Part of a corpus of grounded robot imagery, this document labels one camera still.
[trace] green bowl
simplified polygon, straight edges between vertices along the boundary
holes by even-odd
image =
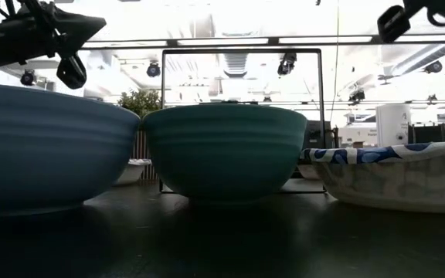
[[[290,178],[306,126],[292,110],[214,103],[156,111],[142,128],[170,189],[191,201],[248,202]]]

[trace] wooden fence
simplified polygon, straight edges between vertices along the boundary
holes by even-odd
[[[147,144],[145,143],[145,134],[141,131],[137,133],[137,140],[134,142],[133,151],[131,154],[133,159],[151,159],[151,154],[149,154],[147,149]],[[141,180],[157,180],[158,175],[155,173],[154,167],[149,165],[145,167]]]

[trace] dark table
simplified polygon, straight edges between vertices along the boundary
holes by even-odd
[[[445,215],[322,194],[200,208],[157,190],[113,188],[75,211],[0,219],[0,277],[445,278]]]

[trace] green plant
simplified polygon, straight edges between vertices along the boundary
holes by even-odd
[[[140,89],[129,94],[122,93],[117,104],[143,118],[150,112],[161,109],[161,98],[157,90]]]

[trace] blue bowl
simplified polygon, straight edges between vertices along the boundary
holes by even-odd
[[[306,118],[242,104],[175,107],[146,116],[152,164],[191,201],[249,202],[281,188],[303,146]]]
[[[107,103],[0,86],[0,215],[70,209],[104,192],[139,124]]]

